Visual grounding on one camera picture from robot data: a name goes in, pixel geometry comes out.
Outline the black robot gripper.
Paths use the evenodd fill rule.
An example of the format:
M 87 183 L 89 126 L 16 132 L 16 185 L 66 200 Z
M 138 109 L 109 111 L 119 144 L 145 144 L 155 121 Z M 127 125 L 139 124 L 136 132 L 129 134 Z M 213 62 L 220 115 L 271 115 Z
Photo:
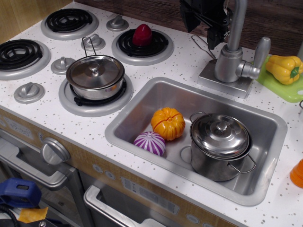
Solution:
M 181 0 L 179 2 L 182 21 L 188 33 L 201 22 L 209 26 L 207 44 L 214 50 L 224 41 L 224 30 L 229 29 L 233 11 L 225 7 L 223 0 Z

